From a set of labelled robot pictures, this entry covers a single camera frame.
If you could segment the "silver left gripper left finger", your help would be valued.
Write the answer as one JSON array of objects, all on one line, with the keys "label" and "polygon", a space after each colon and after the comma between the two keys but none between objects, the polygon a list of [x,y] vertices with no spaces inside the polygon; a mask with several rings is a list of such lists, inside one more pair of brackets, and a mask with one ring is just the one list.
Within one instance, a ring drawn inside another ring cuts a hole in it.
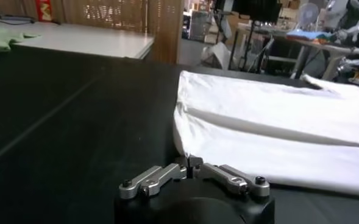
[{"label": "silver left gripper left finger", "polygon": [[139,175],[125,179],[119,185],[119,198],[133,200],[150,199],[160,193],[160,189],[168,182],[187,178],[188,162],[185,157],[176,160],[167,166],[152,166]]}]

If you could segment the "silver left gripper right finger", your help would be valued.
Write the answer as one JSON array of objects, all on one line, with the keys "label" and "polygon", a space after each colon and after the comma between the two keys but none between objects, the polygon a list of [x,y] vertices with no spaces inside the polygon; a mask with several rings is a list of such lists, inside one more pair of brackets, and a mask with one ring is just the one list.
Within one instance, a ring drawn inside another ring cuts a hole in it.
[{"label": "silver left gripper right finger", "polygon": [[226,164],[216,166],[205,163],[202,158],[195,156],[188,157],[188,167],[195,178],[213,180],[232,194],[250,194],[256,197],[270,195],[270,184],[263,176],[249,175]]}]

